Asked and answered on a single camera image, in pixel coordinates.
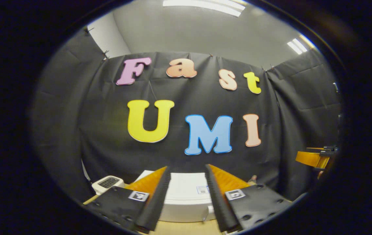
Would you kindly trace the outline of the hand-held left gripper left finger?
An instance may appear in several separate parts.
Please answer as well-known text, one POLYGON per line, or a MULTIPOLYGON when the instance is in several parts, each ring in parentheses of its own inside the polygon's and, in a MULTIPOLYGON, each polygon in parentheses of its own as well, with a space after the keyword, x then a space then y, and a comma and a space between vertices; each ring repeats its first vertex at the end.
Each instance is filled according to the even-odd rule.
POLYGON ((155 231, 170 179, 170 168, 164 166, 128 186, 110 186, 105 192, 89 199, 86 209, 125 230, 155 231))

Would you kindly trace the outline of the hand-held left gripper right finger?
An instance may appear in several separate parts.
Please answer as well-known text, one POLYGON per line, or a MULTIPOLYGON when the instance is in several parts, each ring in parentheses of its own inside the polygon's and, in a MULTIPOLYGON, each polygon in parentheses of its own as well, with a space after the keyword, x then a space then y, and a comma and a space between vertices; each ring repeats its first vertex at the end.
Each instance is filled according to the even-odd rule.
POLYGON ((256 228, 292 204, 262 183, 247 183, 211 164, 205 165, 205 177, 221 232, 256 228))

